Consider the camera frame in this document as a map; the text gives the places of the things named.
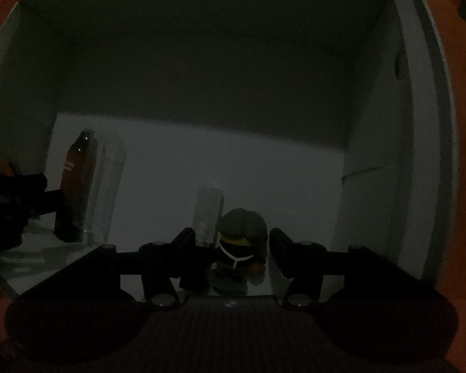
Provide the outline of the black plush toy figure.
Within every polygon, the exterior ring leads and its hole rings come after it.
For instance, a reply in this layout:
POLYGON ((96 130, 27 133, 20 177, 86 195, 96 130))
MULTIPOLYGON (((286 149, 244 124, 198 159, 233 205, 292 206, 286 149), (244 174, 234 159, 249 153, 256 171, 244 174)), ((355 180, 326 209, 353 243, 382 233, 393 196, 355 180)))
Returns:
POLYGON ((267 264, 267 225, 256 212, 235 208, 216 225, 211 287, 223 297, 245 297, 248 286, 264 282, 267 264))

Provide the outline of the brown small bottle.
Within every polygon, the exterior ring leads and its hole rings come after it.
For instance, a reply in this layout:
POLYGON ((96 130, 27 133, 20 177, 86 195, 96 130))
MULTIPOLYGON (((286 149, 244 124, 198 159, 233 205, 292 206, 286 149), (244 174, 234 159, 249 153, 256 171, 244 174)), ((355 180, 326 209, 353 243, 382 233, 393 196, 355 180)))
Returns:
POLYGON ((53 233, 63 242, 82 242, 85 213, 97 161, 97 139, 81 131, 65 158, 53 233))

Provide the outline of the clear plastic tube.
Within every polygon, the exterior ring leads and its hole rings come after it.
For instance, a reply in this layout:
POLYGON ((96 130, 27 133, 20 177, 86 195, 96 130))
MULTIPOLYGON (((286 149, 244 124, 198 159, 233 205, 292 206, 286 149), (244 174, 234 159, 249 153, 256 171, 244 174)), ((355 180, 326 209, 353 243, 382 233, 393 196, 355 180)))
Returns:
POLYGON ((224 195, 218 188, 201 184, 194 208, 193 229, 196 241, 202 247, 214 247, 217 239, 216 225, 222 216, 224 195))

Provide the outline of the white cardboard box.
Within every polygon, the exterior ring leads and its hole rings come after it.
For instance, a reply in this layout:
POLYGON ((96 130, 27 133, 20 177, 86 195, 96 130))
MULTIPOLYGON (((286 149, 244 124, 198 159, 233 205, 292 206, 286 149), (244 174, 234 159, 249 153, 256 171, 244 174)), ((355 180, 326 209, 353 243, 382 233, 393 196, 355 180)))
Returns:
POLYGON ((0 160, 58 188, 85 128, 125 144, 121 248, 190 224, 206 186, 440 282, 457 136, 427 0, 0 0, 0 160))

